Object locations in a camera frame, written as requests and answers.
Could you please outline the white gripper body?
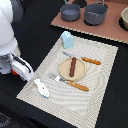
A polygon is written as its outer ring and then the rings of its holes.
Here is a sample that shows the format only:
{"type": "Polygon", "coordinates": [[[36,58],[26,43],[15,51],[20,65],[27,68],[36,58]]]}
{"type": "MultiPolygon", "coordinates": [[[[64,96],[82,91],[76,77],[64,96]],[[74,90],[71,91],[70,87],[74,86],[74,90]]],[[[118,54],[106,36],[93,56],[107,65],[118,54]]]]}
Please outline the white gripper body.
{"type": "Polygon", "coordinates": [[[23,80],[29,81],[34,77],[34,71],[29,63],[22,58],[16,56],[14,53],[10,54],[11,68],[23,80]]]}

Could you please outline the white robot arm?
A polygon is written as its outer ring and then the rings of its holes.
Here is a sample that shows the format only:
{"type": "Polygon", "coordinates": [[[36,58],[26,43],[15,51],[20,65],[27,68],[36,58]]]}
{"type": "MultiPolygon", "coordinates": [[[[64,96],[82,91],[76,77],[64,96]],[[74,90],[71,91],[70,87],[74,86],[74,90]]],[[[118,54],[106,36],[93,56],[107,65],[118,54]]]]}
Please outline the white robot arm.
{"type": "Polygon", "coordinates": [[[16,54],[18,42],[11,26],[19,22],[23,14],[20,0],[0,0],[0,73],[16,73],[29,81],[34,77],[34,71],[29,63],[16,54]]]}

